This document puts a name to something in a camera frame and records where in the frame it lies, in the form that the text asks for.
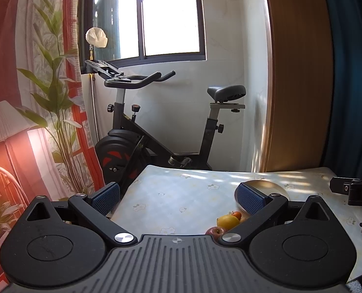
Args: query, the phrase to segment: black saddle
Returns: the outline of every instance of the black saddle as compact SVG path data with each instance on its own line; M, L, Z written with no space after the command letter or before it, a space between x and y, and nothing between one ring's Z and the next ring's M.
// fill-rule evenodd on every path
M228 102L237 100L246 95L245 86L212 86L208 87L207 93L215 100L215 102Z

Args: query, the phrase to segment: adjustment knob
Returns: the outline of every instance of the adjustment knob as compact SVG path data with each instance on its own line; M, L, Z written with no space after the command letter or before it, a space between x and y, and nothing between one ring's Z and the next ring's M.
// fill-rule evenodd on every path
M140 106L139 105L132 105L132 112L139 112Z

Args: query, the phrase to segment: crumpled white lamp shade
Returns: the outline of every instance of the crumpled white lamp shade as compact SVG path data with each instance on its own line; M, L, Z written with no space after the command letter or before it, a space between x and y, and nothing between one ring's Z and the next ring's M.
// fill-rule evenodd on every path
M34 122L24 118L7 101L0 102L0 142L34 126Z
M90 28L86 32L86 41L95 47L104 48L107 44L105 32L101 28Z

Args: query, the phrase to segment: white wall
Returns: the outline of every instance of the white wall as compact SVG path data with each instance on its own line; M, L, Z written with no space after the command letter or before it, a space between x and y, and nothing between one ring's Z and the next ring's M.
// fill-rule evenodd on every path
M268 50L271 50L266 0L240 0L244 42L245 114L240 170L260 170L268 96Z
M252 3L253 10L248 9L248 3ZM245 85L252 95L238 102L245 103L248 111L220 112L218 123L224 124L224 132L215 134L209 163L218 171L250 171L266 114L266 36L261 5L258 0L203 0L203 9L207 60L124 67L126 75L176 71L176 76L166 82L127 90L125 112L131 116L131 104L140 105L137 123L161 143L174 152L199 151L212 102L207 87ZM83 78L83 83L87 96L87 78ZM115 98L116 90L105 88L97 77L100 137L111 128L112 114L106 112L106 107ZM90 99L85 102L92 121Z

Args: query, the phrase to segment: floral tablecloth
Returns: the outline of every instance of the floral tablecloth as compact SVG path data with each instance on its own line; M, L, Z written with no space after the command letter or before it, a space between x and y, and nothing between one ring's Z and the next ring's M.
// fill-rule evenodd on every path
M129 187L111 220L138 238L142 234L204 234L216 219L238 210L234 191L241 182L265 179L283 187L290 200L320 195L352 239L357 262L351 279L362 274L362 207L349 206L345 195L333 194L326 168L277 173L237 173L147 166Z

